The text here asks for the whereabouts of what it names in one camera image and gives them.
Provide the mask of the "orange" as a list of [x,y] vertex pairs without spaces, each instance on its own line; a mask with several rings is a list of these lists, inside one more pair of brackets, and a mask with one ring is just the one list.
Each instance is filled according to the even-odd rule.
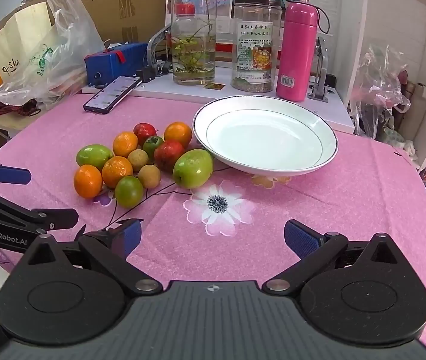
[[177,141],[187,149],[192,140],[193,133],[189,125],[183,122],[174,122],[169,124],[163,134],[165,141]]
[[122,156],[110,158],[101,170],[103,182],[110,189],[114,189],[123,177],[132,175],[132,164]]
[[101,192],[103,180],[101,172],[95,166],[85,164],[77,169],[73,183],[80,197],[93,199]]
[[138,146],[137,135],[133,132],[121,132],[113,141],[113,152],[116,156],[127,158]]

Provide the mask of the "round green fruit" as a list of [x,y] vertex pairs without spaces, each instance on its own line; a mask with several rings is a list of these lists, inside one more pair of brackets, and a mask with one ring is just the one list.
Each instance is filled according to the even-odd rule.
[[144,187],[141,181],[132,175],[123,177],[115,187],[115,199],[125,209],[138,205],[143,198]]

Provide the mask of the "tan longan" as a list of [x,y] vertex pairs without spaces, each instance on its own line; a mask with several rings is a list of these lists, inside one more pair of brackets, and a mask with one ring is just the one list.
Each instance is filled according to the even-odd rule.
[[149,155],[142,149],[133,150],[127,160],[133,167],[134,172],[139,172],[145,165],[149,164]]
[[141,168],[137,178],[145,189],[155,189],[160,184],[161,172],[155,165],[148,164]]

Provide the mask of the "red apple front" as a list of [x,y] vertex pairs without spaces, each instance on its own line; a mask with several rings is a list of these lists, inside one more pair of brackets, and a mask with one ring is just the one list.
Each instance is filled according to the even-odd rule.
[[154,164],[167,173],[172,173],[176,161],[183,155],[185,148],[179,141],[164,141],[154,151]]

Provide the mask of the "red apple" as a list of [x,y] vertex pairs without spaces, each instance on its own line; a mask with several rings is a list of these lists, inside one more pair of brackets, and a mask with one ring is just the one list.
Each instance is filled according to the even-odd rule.
[[133,128],[133,133],[138,139],[139,146],[143,146],[149,137],[156,135],[157,129],[152,124],[139,123]]
[[176,161],[183,155],[185,148],[179,141],[164,141],[154,151],[154,164],[167,173],[172,173]]

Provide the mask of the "small green persimmon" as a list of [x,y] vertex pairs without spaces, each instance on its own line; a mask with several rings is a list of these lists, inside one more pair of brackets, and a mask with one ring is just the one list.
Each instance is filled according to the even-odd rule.
[[161,144],[164,143],[164,139],[162,139],[160,136],[149,136],[143,146],[142,150],[147,153],[149,160],[152,162],[155,159],[155,150],[161,146]]

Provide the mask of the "large green mango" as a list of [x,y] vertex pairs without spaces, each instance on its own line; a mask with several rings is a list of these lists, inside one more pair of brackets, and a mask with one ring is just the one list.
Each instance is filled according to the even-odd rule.
[[175,163],[172,178],[184,189],[197,189],[203,186],[213,173],[213,158],[203,149],[193,149]]

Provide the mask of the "red apple back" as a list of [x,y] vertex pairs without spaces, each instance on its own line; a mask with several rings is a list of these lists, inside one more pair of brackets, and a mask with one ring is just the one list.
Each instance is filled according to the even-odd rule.
[[133,128],[133,133],[138,139],[139,146],[143,146],[149,137],[156,135],[157,129],[152,124],[139,123]]

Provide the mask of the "black smartphone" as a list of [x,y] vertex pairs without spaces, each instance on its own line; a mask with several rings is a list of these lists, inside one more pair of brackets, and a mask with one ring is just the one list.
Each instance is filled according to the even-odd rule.
[[141,83],[142,79],[139,77],[119,76],[85,102],[83,109],[87,112],[106,115]]

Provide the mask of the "white ceramic plate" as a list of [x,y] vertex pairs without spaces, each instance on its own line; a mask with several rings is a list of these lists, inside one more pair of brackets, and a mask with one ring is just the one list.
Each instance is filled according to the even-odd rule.
[[222,163],[259,176],[301,176],[331,163],[338,138],[320,116],[275,97],[211,101],[192,121],[197,141]]

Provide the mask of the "crumpled clear plastic bag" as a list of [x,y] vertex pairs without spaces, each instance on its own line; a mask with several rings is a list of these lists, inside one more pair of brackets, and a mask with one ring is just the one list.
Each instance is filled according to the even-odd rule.
[[362,50],[350,96],[355,134],[377,139],[385,125],[394,124],[394,112],[409,111],[400,76],[407,72],[404,54],[384,41],[372,41]]

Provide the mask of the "cardboard box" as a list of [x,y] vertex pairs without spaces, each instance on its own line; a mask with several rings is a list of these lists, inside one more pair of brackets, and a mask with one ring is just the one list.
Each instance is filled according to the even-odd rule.
[[104,41],[147,42],[165,24],[167,0],[82,0]]

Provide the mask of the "plastic bottle with plant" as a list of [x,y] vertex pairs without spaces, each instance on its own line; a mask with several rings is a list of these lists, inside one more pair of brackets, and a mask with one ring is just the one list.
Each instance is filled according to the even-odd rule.
[[215,16],[197,13],[192,2],[175,4],[171,27],[172,72],[175,83],[201,86],[215,77]]

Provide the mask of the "clear jar with label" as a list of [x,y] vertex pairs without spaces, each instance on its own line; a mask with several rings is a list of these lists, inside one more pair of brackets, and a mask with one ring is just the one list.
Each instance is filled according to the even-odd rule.
[[233,88],[273,91],[281,29],[279,0],[233,0]]

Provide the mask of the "grey metal bracket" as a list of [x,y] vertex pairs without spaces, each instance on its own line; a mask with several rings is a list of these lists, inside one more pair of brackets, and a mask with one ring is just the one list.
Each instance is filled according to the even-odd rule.
[[327,102],[325,82],[328,74],[329,57],[326,41],[322,37],[316,39],[315,56],[317,57],[317,63],[315,74],[313,75],[314,81],[309,84],[307,96],[316,101]]
[[149,39],[146,48],[147,67],[156,77],[166,76],[172,70],[172,26],[169,24]]

